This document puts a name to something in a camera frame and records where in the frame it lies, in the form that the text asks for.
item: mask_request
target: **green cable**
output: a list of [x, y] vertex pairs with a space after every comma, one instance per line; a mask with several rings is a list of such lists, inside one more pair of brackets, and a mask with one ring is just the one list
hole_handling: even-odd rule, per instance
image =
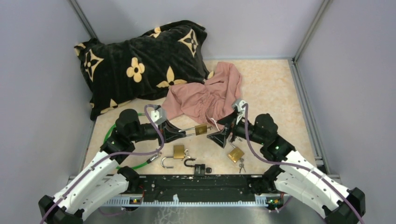
[[[138, 113], [138, 116], [144, 116], [144, 115], [146, 115], [145, 113]], [[107, 132], [107, 134], [106, 134], [106, 136], [105, 136], [105, 139], [103, 140], [103, 143], [105, 143], [106, 142], [106, 140], [109, 138], [109, 136], [111, 135], [111, 132], [113, 132], [113, 129], [115, 128], [115, 124], [113, 125], [113, 126], [111, 126], [111, 128], [109, 129], [109, 131]], [[140, 165], [137, 165], [137, 166], [135, 166], [135, 167], [132, 167], [132, 169], [139, 169], [139, 168], [141, 168], [141, 167], [144, 167], [144, 166], [146, 166], [148, 163], [147, 162], [144, 162], [144, 163], [142, 163], [142, 164], [140, 164]]]
[[113, 129], [115, 128], [115, 124], [109, 129], [109, 131], [107, 132], [105, 139], [103, 140], [103, 143], [105, 143], [107, 141], [107, 139], [110, 137], [111, 132], [113, 132]]

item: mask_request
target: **open padlock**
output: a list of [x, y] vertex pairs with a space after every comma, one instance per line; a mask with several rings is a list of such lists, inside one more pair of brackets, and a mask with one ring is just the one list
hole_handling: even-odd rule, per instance
[[190, 131], [190, 130], [195, 130], [195, 134], [186, 135], [186, 137], [188, 137], [188, 136], [193, 136], [193, 135], [206, 134], [206, 133], [208, 133], [208, 128], [211, 129], [212, 127], [211, 126], [208, 127], [206, 124], [203, 124], [203, 125], [197, 125], [195, 127], [183, 129], [183, 130], [180, 130], [179, 132], [186, 132], [186, 131]]

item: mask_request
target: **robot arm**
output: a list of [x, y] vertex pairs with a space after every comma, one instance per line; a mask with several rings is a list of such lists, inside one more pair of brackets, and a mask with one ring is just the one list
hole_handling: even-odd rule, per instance
[[[152, 111], [151, 117], [158, 125], [164, 143], [186, 137], [185, 132], [166, 119], [162, 108]], [[160, 137], [150, 123], [140, 124], [137, 112], [132, 109], [121, 112], [115, 124], [116, 128], [90, 164], [53, 197], [41, 198], [39, 208], [42, 217], [48, 215], [45, 219], [48, 224], [82, 224], [93, 211], [113, 196], [125, 191], [136, 192], [139, 175], [128, 167], [120, 168], [104, 184], [98, 186], [98, 183], [135, 150], [133, 142]], [[150, 162], [157, 157], [158, 154], [151, 157]]]
[[[237, 100], [233, 105], [235, 111], [218, 121], [219, 124], [224, 125], [224, 129], [207, 137], [219, 146], [225, 147], [227, 138], [231, 134], [231, 142], [236, 137], [246, 138], [245, 122], [247, 122], [249, 139], [262, 145], [260, 152], [264, 158], [278, 164], [264, 173], [261, 182], [252, 184], [252, 191], [260, 192], [257, 189], [262, 189], [264, 186], [266, 190], [272, 192], [281, 191], [290, 194], [313, 208], [327, 223], [358, 223], [359, 220], [352, 209], [333, 189], [340, 192], [360, 216], [365, 213], [364, 193], [358, 188], [348, 189], [310, 164], [293, 145], [277, 133], [278, 126], [269, 114], [258, 115], [254, 125], [247, 119], [242, 121], [240, 115], [245, 114], [242, 102], [244, 101]], [[304, 166], [308, 171], [291, 165]]]

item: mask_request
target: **wire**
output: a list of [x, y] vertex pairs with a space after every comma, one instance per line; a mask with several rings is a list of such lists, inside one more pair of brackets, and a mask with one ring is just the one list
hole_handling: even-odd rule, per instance
[[[265, 160], [265, 159], [263, 159], [263, 158], [261, 158], [256, 152], [255, 152], [255, 150], [253, 149], [253, 147], [252, 147], [252, 144], [250, 143], [250, 138], [249, 138], [249, 132], [248, 132], [248, 109], [249, 109], [249, 105], [246, 103], [246, 104], [244, 104], [243, 106], [242, 106], [242, 108], [246, 108], [246, 111], [245, 111], [245, 137], [246, 137], [246, 142], [247, 142], [247, 145], [249, 146], [249, 148], [250, 148], [250, 151], [253, 153], [253, 155], [257, 158], [257, 159], [259, 159], [259, 160], [261, 160], [262, 162], [265, 162], [265, 163], [268, 163], [268, 164], [272, 164], [272, 165], [286, 165], [286, 166], [292, 166], [292, 167], [296, 167], [296, 168], [300, 168], [300, 169], [303, 169], [303, 170], [306, 170], [306, 171], [308, 171], [308, 172], [311, 172], [311, 169], [309, 169], [309, 168], [307, 168], [307, 167], [305, 167], [305, 166], [301, 166], [301, 165], [298, 165], [298, 164], [293, 164], [293, 163], [289, 163], [289, 162], [274, 162], [274, 161], [268, 161], [268, 160]], [[333, 187], [326, 179], [323, 179], [322, 178], [322, 176], [320, 175], [320, 174], [318, 174], [317, 172], [315, 172], [315, 171], [312, 171], [312, 173], [316, 176], [316, 177], [318, 177], [320, 180], [322, 180], [331, 190], [333, 190], [348, 206], [349, 206], [349, 208], [352, 210], [352, 212], [356, 215], [356, 217], [358, 218], [358, 220], [359, 220], [359, 222], [361, 223], [361, 224], [364, 224], [364, 221], [363, 221], [363, 219], [362, 219], [362, 217], [359, 215], [359, 213], [358, 213], [358, 211], [355, 209], [355, 207], [335, 188], [335, 187]]]
[[103, 143], [105, 143], [107, 141], [107, 139], [110, 137], [111, 132], [113, 132], [113, 129], [115, 128], [115, 124], [113, 126], [111, 126], [111, 128], [109, 129], [109, 131], [107, 132], [105, 139], [103, 140]]
[[48, 211], [44, 214], [44, 216], [42, 217], [40, 224], [44, 224], [45, 220], [47, 219], [48, 215], [53, 211], [53, 209], [59, 205], [59, 203], [61, 203], [62, 200], [64, 200], [69, 193], [89, 174], [89, 172], [91, 172], [91, 170], [94, 170], [95, 167], [97, 167], [99, 164], [101, 164], [103, 161], [107, 160], [108, 158], [115, 156], [115, 155], [151, 155], [151, 154], [155, 154], [158, 153], [159, 151], [162, 150], [164, 144], [165, 144], [165, 140], [163, 139], [163, 136], [160, 132], [160, 130], [158, 129], [157, 125], [153, 122], [153, 120], [151, 119], [151, 117], [149, 116], [149, 113], [147, 112], [147, 108], [148, 107], [152, 107], [154, 109], [157, 108], [156, 105], [153, 104], [147, 104], [144, 106], [144, 112], [146, 114], [146, 117], [148, 118], [148, 120], [150, 121], [151, 125], [153, 126], [153, 128], [156, 130], [157, 134], [160, 136], [161, 139], [161, 145], [158, 149], [152, 151], [152, 152], [148, 152], [148, 153], [130, 153], [130, 152], [116, 152], [116, 153], [112, 153], [109, 154], [105, 157], [103, 157], [102, 159], [100, 159], [99, 161], [97, 161], [95, 164], [93, 164], [91, 166], [91, 169], [86, 170], [85, 173], [83, 173], [68, 189], [67, 191], [61, 196], [61, 198], [59, 198], [57, 200], [57, 202], [55, 202], [49, 209]]
[[117, 212], [117, 213], [105, 213], [101, 208], [98, 208], [98, 211], [100, 214], [102, 214], [103, 216], [106, 216], [106, 217], [114, 217], [114, 216], [119, 216], [119, 215], [124, 214], [123, 210], [120, 212]]
[[135, 166], [135, 167], [132, 167], [132, 169], [139, 169], [139, 168], [141, 168], [141, 167], [146, 166], [147, 164], [148, 164], [147, 162], [144, 162], [144, 163], [142, 163], [142, 164], [140, 164], [140, 165], [137, 165], [137, 166]]

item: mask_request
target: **cable connector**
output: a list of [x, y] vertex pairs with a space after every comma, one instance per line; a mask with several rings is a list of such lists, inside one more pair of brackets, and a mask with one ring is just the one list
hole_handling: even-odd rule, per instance
[[161, 155], [162, 155], [162, 153], [161, 152], [159, 152], [159, 153], [156, 153], [156, 154], [154, 154], [153, 156], [151, 156], [146, 162], [147, 163], [151, 163], [152, 161], [154, 161], [154, 160], [156, 160], [156, 159], [158, 159], [158, 158], [160, 158], [161, 157]]
[[233, 109], [237, 109], [238, 111], [238, 116], [236, 118], [236, 125], [239, 123], [239, 121], [245, 116], [245, 108], [243, 107], [243, 105], [246, 104], [246, 101], [243, 99], [237, 99], [232, 105], [231, 107]]
[[166, 111], [160, 107], [154, 111], [151, 111], [150, 117], [156, 125], [160, 125], [166, 121]]

